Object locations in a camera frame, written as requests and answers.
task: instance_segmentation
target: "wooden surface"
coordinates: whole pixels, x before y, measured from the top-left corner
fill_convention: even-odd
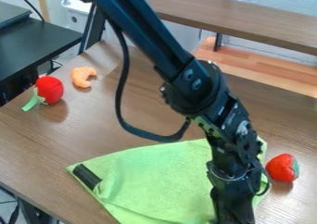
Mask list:
[[[214,42],[209,37],[194,55],[217,63],[225,73],[317,98],[317,68],[227,46],[214,52]]]
[[[131,75],[123,98],[123,114],[133,125],[162,134],[183,122],[159,96],[162,80],[141,53],[132,49]],[[91,90],[77,90],[70,70],[95,67]],[[97,44],[54,76],[65,85],[63,101],[20,108],[31,90],[0,108],[0,183],[13,193],[66,223],[104,224],[116,221],[65,170],[76,162],[154,142],[124,131],[115,117],[114,95],[120,76],[120,49]],[[300,178],[290,187],[274,186],[256,210],[257,223],[315,223],[317,213],[317,115],[311,98],[268,85],[227,77],[251,114],[254,127],[269,143],[268,157],[291,153],[300,164]],[[185,139],[203,137],[192,125]]]
[[[162,19],[317,56],[317,18],[232,0],[147,0]]]

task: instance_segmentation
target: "strawberry toy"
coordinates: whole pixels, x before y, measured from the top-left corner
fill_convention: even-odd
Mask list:
[[[37,80],[33,88],[33,98],[22,110],[28,111],[38,103],[54,104],[61,99],[63,93],[64,86],[59,79],[51,76],[42,77]]]
[[[299,176],[298,161],[290,154],[281,154],[268,162],[266,170],[276,181],[292,182]]]

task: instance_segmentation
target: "laptop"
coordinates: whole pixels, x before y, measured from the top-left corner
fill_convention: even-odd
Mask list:
[[[29,9],[0,2],[0,30],[29,18],[31,13]]]

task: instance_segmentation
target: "robotic arm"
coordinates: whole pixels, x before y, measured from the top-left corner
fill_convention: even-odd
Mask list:
[[[105,13],[122,45],[124,66],[116,111],[121,126],[138,136],[159,142],[181,139],[189,121],[201,127],[212,150],[207,163],[213,185],[211,198],[217,224],[254,224],[252,199],[260,191],[264,169],[257,159],[262,143],[252,129],[248,112],[230,93],[219,68],[198,61],[174,39],[146,0],[83,0],[95,2]],[[165,81],[160,88],[166,102],[187,119],[172,136],[159,136],[128,125],[120,114],[120,97],[129,71],[129,52],[122,33],[152,60]]]

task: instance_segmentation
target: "wooden shelf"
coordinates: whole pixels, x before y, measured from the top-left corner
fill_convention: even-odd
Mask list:
[[[317,98],[317,68],[225,46],[213,52],[214,43],[209,37],[195,56],[217,63],[225,73]]]
[[[162,19],[317,56],[317,18],[232,0],[147,0]]]

